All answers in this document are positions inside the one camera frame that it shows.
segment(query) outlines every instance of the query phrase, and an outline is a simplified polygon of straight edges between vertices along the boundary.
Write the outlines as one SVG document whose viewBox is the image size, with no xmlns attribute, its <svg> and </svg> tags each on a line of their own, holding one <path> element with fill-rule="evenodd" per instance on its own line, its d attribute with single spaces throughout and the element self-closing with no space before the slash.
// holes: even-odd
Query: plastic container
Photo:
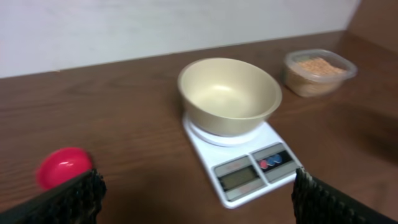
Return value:
<svg viewBox="0 0 398 224">
<path fill-rule="evenodd" d="M 322 58 L 330 65 L 344 71 L 317 75 L 305 70 L 298 63 L 315 58 Z M 319 96 L 330 93 L 349 78 L 356 75 L 356 66 L 347 59 L 322 49 L 301 50 L 288 54 L 285 58 L 286 74 L 284 83 L 302 97 Z"/>
</svg>

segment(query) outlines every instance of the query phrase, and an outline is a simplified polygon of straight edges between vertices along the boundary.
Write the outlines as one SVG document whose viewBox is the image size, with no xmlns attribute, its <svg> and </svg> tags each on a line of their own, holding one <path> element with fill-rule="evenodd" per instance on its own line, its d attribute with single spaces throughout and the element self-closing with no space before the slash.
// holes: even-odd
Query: beige bowl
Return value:
<svg viewBox="0 0 398 224">
<path fill-rule="evenodd" d="M 268 73 L 228 58 L 191 63 L 181 71 L 178 88 L 193 123 L 220 136 L 253 130 L 282 101 L 280 86 Z"/>
</svg>

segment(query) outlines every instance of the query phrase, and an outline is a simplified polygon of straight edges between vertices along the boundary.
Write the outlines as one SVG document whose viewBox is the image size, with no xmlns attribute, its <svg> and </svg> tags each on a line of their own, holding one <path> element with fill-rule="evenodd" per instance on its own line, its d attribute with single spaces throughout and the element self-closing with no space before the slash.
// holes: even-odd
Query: white wall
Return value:
<svg viewBox="0 0 398 224">
<path fill-rule="evenodd" d="M 359 0 L 0 0 L 0 77 L 345 29 Z"/>
</svg>

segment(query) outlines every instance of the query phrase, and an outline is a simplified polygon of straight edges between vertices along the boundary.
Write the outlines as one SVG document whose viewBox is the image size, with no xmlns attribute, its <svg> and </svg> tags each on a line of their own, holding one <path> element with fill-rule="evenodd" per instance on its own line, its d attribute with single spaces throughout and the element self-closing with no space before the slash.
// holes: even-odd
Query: wooden table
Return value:
<svg viewBox="0 0 398 224">
<path fill-rule="evenodd" d="M 221 206 L 183 131 L 177 76 L 229 57 L 278 77 L 287 52 L 312 48 L 352 61 L 357 77 L 321 98 L 283 87 L 270 124 L 310 173 L 398 219 L 398 55 L 342 32 L 0 80 L 0 211 L 42 192 L 34 171 L 46 155 L 80 146 L 108 186 L 99 223 L 295 223 L 292 184 Z"/>
</svg>

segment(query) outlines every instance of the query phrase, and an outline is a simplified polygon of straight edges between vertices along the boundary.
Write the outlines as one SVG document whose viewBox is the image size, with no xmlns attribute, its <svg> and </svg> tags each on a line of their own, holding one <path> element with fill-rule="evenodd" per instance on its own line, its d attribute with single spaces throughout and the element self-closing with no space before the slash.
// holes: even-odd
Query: kitchen scale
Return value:
<svg viewBox="0 0 398 224">
<path fill-rule="evenodd" d="M 183 126 L 226 208 L 236 208 L 293 181 L 296 168 L 302 167 L 267 122 L 236 137 L 210 134 L 187 115 Z"/>
</svg>

